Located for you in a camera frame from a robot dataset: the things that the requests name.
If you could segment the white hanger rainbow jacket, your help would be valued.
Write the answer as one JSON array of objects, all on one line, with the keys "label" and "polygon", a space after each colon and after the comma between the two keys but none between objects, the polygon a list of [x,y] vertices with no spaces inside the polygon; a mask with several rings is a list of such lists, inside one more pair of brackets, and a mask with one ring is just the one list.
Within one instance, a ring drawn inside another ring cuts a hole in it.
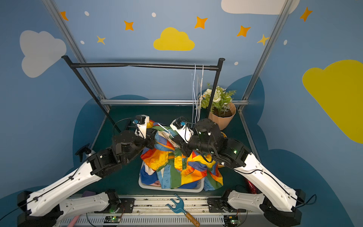
[{"label": "white hanger rainbow jacket", "polygon": [[158,126],[161,127],[163,130],[161,131],[161,133],[168,139],[170,138],[174,138],[174,136],[172,135],[172,133],[167,130],[164,126],[162,126],[161,124],[158,123]]}]

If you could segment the rainbow striped jacket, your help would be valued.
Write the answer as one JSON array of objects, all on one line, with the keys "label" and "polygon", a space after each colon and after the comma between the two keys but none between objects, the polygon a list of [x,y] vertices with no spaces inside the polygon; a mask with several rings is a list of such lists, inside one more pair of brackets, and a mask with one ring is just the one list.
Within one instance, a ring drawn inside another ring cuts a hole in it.
[{"label": "rainbow striped jacket", "polygon": [[[171,127],[165,128],[173,136],[177,135]],[[145,148],[141,154],[140,184],[143,188],[200,192],[214,191],[224,185],[218,163],[210,155],[193,151],[187,158],[171,143],[171,138],[161,133],[163,129],[158,123],[150,121],[147,129],[155,129],[157,134],[155,148]]]}]

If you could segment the white wire hanger pink jacket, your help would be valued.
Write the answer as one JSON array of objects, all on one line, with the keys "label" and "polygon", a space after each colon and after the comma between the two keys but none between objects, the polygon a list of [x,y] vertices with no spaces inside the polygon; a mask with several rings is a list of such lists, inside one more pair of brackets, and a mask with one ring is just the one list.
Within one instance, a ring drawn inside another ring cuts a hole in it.
[{"label": "white wire hanger pink jacket", "polygon": [[203,79],[204,79],[204,65],[202,65],[202,75],[200,80],[197,80],[197,82],[199,82],[199,104],[198,104],[198,117],[197,117],[197,121],[200,120],[200,116],[201,116],[201,101],[203,99],[203,94],[202,94],[202,88],[203,88]]}]

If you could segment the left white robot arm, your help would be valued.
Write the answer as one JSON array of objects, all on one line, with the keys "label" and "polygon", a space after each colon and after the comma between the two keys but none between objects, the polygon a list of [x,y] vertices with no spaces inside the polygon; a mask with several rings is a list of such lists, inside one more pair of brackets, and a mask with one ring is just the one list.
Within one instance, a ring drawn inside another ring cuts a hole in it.
[{"label": "left white robot arm", "polygon": [[143,135],[123,131],[112,139],[112,146],[103,149],[83,162],[75,171],[35,191],[23,191],[17,197],[22,213],[19,227],[53,227],[63,219],[87,212],[102,212],[119,204],[113,191],[71,200],[69,197],[122,169],[133,161],[144,148],[155,144],[156,130],[148,129]]}]

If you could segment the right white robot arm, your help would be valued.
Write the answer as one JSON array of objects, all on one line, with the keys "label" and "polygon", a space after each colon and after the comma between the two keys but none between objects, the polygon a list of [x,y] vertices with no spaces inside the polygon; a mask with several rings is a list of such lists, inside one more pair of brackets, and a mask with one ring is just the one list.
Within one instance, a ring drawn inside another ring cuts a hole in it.
[{"label": "right white robot arm", "polygon": [[172,140],[183,155],[194,151],[233,170],[250,181],[259,194],[227,190],[224,200],[233,209],[254,211],[278,227],[300,225],[302,212],[298,206],[305,202],[305,192],[288,187],[268,171],[241,142],[224,137],[219,126],[210,119],[198,121],[193,128],[183,117],[172,121],[170,127],[178,135]]}]

